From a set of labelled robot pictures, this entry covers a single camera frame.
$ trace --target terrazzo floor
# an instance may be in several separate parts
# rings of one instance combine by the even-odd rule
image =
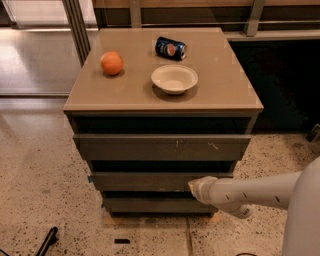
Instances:
[[[1,34],[0,92],[72,88],[80,66],[70,34],[52,42],[55,32],[45,37],[2,33],[11,39]],[[58,42],[56,51],[45,50]],[[41,65],[45,57],[52,59],[47,67]],[[72,141],[64,102],[0,99],[1,250],[10,256],[35,255],[56,226],[59,240],[48,256],[281,255],[283,210],[257,206],[246,220],[223,212],[213,218],[111,218],[88,182],[89,168]],[[299,171],[319,155],[320,142],[307,142],[305,134],[253,135],[234,175],[247,179]]]

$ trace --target drawer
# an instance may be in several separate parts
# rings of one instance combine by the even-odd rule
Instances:
[[[217,211],[198,202],[191,193],[103,192],[102,195],[110,213],[213,214]]]
[[[84,160],[240,160],[250,135],[75,134]]]
[[[157,191],[157,192],[185,192],[190,191],[188,182],[205,176],[231,177],[226,173],[145,173],[145,172],[107,172],[92,173],[91,179],[100,191]]]
[[[73,115],[75,133],[244,134],[251,117]]]

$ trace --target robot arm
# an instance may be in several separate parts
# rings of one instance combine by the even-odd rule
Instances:
[[[300,174],[294,172],[248,180],[204,177],[190,181],[189,187],[198,201],[243,219],[251,216],[253,204],[288,209]]]
[[[189,186],[200,202],[239,218],[251,215],[251,204],[287,209],[282,256],[319,254],[320,157],[302,172],[249,180],[205,177]]]

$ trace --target gray cabinet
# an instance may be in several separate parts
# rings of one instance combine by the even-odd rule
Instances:
[[[164,33],[189,45],[190,56],[179,64],[198,73],[195,90],[170,96],[152,85],[152,71],[172,63],[149,48]],[[133,42],[130,49],[125,42]],[[144,46],[146,54],[136,55]],[[125,62],[117,77],[99,67],[99,57],[112,47]],[[201,55],[209,59],[201,61]],[[134,72],[137,63],[144,72]],[[232,177],[262,109],[221,30],[196,28],[101,30],[64,107],[111,214],[209,215],[215,209],[193,198],[188,181]]]

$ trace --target pepsi can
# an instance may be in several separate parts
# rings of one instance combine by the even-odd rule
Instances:
[[[186,57],[186,49],[185,43],[165,37],[159,37],[155,46],[157,54],[176,60],[183,60]]]

